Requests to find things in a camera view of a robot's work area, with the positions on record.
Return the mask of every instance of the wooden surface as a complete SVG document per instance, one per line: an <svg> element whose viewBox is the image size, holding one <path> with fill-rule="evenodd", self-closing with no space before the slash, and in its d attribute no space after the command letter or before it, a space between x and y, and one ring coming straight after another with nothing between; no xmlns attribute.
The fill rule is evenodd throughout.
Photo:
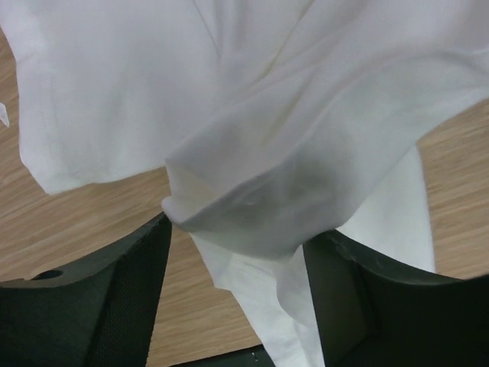
<svg viewBox="0 0 489 367"><path fill-rule="evenodd" d="M160 211L164 170L47 196L18 156L15 62L0 34L0 280L30 278L92 252ZM460 278L489 271L489 103L445 123L419 144L439 272ZM212 286L199 253L178 230L151 344L150 367L258 344L232 296Z"/></svg>

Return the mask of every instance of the white garment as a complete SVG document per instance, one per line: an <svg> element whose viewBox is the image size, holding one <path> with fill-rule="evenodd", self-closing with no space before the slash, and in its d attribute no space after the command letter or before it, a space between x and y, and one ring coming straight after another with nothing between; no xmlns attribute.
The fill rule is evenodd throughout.
<svg viewBox="0 0 489 367"><path fill-rule="evenodd" d="M486 0L0 1L34 178L58 193L166 160L165 212L277 367L324 365L303 241L343 225L434 270L413 147L489 96L488 16Z"/></svg>

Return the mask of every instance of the black plastic part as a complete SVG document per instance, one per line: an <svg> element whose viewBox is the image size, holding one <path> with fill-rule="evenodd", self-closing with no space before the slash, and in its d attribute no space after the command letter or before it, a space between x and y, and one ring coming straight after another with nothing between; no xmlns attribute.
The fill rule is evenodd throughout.
<svg viewBox="0 0 489 367"><path fill-rule="evenodd" d="M304 255L328 367L489 366L489 275L422 271L338 231Z"/></svg>
<svg viewBox="0 0 489 367"><path fill-rule="evenodd" d="M174 367L275 367L263 346L238 350Z"/></svg>
<svg viewBox="0 0 489 367"><path fill-rule="evenodd" d="M161 214L77 261L0 283L0 366L145 366L170 238Z"/></svg>

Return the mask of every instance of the wood grain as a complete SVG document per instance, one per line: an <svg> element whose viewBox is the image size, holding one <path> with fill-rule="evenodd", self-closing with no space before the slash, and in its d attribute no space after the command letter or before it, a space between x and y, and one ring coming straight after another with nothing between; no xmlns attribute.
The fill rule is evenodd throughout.
<svg viewBox="0 0 489 367"><path fill-rule="evenodd" d="M18 156L15 61L0 34L0 280L29 278L84 256L160 211L163 169L117 183L47 196ZM437 128L420 143L437 266L466 278L489 271L489 103ZM258 344L230 293L216 290L189 237L178 230L151 343L149 366L168 366Z"/></svg>

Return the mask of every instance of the hole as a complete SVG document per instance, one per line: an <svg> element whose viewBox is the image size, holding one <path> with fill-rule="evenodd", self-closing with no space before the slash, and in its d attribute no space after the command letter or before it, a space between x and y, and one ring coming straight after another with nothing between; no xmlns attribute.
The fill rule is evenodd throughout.
<svg viewBox="0 0 489 367"><path fill-rule="evenodd" d="M45 271L44 273L40 273L39 275L36 275L34 278L32 278L32 280L40 281L42 279L52 279L52 278L57 278L62 274L63 272L61 270L48 270Z"/></svg>

